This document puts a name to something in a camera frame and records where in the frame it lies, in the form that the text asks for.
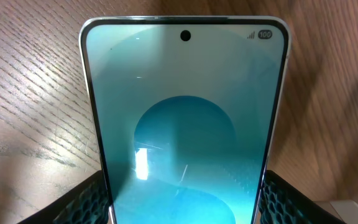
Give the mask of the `white USB charger adapter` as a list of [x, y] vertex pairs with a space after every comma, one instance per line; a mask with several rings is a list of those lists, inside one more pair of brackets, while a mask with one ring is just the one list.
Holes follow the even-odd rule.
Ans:
[[358, 224], [358, 204], [352, 200], [315, 201], [325, 211], [348, 224]]

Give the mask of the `teal screen smartphone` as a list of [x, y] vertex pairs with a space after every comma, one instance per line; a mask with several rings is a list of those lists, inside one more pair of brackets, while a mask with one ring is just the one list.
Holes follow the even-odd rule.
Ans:
[[79, 34], [113, 223], [255, 221], [290, 53], [273, 16], [119, 16]]

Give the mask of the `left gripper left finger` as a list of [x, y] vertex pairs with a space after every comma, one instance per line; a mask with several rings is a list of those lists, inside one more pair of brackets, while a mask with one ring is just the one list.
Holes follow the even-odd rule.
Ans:
[[107, 224], [108, 222], [108, 192], [103, 172], [99, 170], [19, 224]]

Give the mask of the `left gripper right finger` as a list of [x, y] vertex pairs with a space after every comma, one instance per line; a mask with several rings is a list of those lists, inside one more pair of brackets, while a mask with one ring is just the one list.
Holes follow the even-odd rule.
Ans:
[[261, 224], [344, 224], [272, 170], [265, 172], [258, 208]]

